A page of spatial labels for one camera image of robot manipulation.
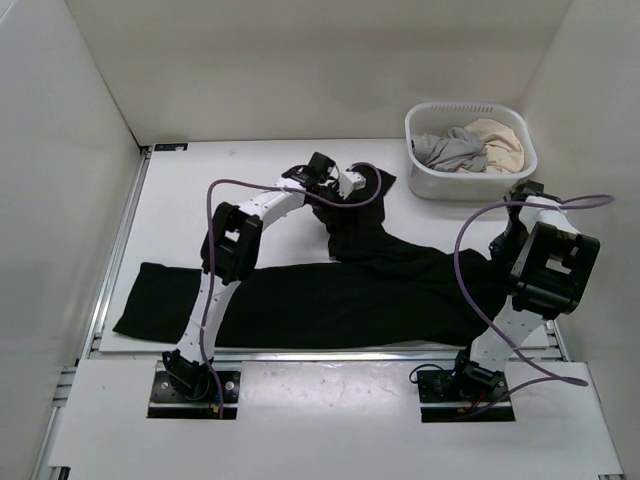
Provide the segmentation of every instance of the white platform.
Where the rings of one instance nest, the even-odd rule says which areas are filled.
[[[121,317],[142,262],[200,267],[206,232],[205,195],[217,178],[272,184],[293,165],[306,163],[315,151],[333,158],[340,168],[370,162],[398,177],[385,197],[385,229],[408,242],[451,252],[463,221],[477,207],[429,202],[407,186],[409,160],[403,140],[309,140],[190,143],[184,152],[154,152],[107,312],[101,352],[161,352],[172,345],[131,339],[112,331]],[[255,191],[222,186],[214,204],[241,202]],[[488,256],[488,245],[506,225],[506,213],[490,212],[468,231],[463,248]],[[258,268],[328,262],[324,226],[304,208],[270,228],[262,239]],[[525,347],[548,347],[544,329]]]
[[[591,381],[586,365],[548,363]],[[70,479],[597,480],[621,473],[592,387],[513,398],[515,422],[422,424],[402,362],[245,363],[238,419],[147,419],[148,360],[80,363],[51,466]],[[507,369],[511,385],[536,378]]]

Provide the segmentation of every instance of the beige cloth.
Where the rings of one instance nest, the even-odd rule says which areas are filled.
[[[483,173],[518,173],[524,168],[524,148],[509,127],[483,118],[464,128],[487,147],[487,169]],[[462,168],[457,172],[468,173]]]

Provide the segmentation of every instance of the black fabric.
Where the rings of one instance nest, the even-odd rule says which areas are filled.
[[[350,201],[369,198],[375,189],[373,172],[365,166],[357,169],[367,187]],[[252,272],[225,312],[218,346],[337,349],[411,340],[468,345],[486,329],[460,293],[451,255],[384,230],[383,197],[395,177],[382,172],[382,179],[381,194],[366,207],[314,207],[330,234],[329,253],[339,263]],[[176,343],[195,302],[200,272],[162,267],[154,280],[146,278],[153,272],[145,265],[150,264],[141,267],[114,330]],[[461,252],[461,266],[473,298],[493,318],[506,300],[502,276],[472,250]],[[174,270],[175,277],[168,278]],[[186,272],[192,275],[188,282]]]
[[[200,288],[200,270],[143,263],[113,331],[153,342],[177,343]]]

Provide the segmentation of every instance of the white wall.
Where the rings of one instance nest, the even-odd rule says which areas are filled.
[[[401,137],[433,99],[515,104],[570,0],[67,0],[141,144]]]
[[[0,20],[2,479],[32,466],[138,161],[63,0],[17,0]]]
[[[562,328],[575,359],[589,362],[627,475],[639,479],[640,2],[575,0],[523,111],[551,192],[618,197],[573,215],[602,251]]]

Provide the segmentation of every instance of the white laundry basket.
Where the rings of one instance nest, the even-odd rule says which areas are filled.
[[[425,167],[416,159],[411,137],[428,133],[446,136],[451,127],[465,127],[480,118],[490,118],[511,128],[524,147],[524,168],[512,174],[447,173]],[[411,191],[423,198],[440,200],[500,200],[518,181],[538,166],[524,119],[510,108],[490,103],[429,102],[413,107],[405,119],[407,148],[412,167]]]

